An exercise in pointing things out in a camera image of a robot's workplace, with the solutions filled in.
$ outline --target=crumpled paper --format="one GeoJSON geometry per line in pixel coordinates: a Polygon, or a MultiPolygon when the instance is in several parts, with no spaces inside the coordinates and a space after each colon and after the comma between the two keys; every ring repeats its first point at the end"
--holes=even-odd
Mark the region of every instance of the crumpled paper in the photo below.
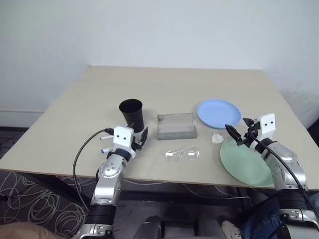
{"type": "Polygon", "coordinates": [[[211,142],[212,143],[222,143],[223,141],[224,141],[223,136],[214,132],[213,137],[211,138],[211,142]]]}

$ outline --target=floor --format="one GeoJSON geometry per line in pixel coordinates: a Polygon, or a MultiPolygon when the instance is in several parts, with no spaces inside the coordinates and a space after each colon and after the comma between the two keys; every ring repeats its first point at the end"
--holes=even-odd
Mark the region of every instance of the floor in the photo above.
{"type": "MultiPolygon", "coordinates": [[[[18,131],[0,131],[0,158],[22,135],[23,132],[18,131]]],[[[71,178],[59,178],[74,186],[71,178]]],[[[95,180],[79,178],[79,181],[82,192],[90,197],[95,188],[95,180]]],[[[199,195],[225,197],[213,186],[188,185],[188,187],[199,195]]],[[[228,194],[237,194],[230,187],[219,187],[219,189],[228,194]]],[[[137,185],[124,182],[123,190],[191,194],[182,184],[175,183],[137,185]]],[[[13,195],[13,197],[7,200],[4,198],[0,200],[0,224],[29,221],[69,238],[72,234],[76,233],[78,226],[83,220],[82,209],[79,206],[26,180],[18,173],[0,171],[0,195],[13,195]]],[[[158,215],[166,222],[166,237],[176,237],[193,236],[193,224],[200,215],[212,215],[217,220],[235,220],[240,212],[240,208],[232,207],[120,201],[114,222],[115,238],[133,238],[139,225],[152,215],[158,215]]]]}

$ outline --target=person's leg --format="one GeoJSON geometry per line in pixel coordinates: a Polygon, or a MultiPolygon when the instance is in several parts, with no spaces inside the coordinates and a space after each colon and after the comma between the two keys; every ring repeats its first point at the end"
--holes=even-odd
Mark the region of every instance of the person's leg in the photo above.
{"type": "Polygon", "coordinates": [[[241,227],[244,239],[267,239],[281,224],[277,197],[267,200],[241,227]]]}

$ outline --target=black cup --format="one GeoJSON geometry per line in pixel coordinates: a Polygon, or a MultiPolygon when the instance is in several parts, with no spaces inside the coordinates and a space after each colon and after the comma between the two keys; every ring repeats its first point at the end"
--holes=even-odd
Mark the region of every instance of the black cup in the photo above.
{"type": "Polygon", "coordinates": [[[134,123],[133,129],[135,133],[139,133],[144,129],[142,106],[142,102],[136,99],[125,100],[119,106],[128,125],[134,123]]]}

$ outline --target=table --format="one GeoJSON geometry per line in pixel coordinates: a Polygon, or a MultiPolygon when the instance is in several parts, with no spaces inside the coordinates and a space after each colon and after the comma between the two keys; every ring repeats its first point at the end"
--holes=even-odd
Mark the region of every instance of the table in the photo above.
{"type": "MultiPolygon", "coordinates": [[[[72,175],[74,157],[94,132],[126,125],[118,105],[125,99],[143,102],[149,137],[141,152],[129,162],[126,178],[227,186],[247,186],[234,179],[220,161],[220,144],[213,132],[229,137],[226,130],[204,125],[196,105],[207,99],[224,99],[235,104],[242,117],[256,118],[275,113],[277,131],[273,139],[294,151],[307,175],[310,189],[319,189],[319,148],[299,122],[272,82],[260,70],[212,70],[90,66],[23,135],[0,161],[0,168],[28,173],[72,175]],[[196,139],[157,140],[157,115],[194,113],[196,139]],[[171,163],[163,154],[187,146],[200,148],[194,161],[171,163]]],[[[247,127],[241,121],[241,133],[247,127]]],[[[104,162],[102,148],[112,140],[93,139],[77,164],[78,176],[95,177],[104,162]]]]}

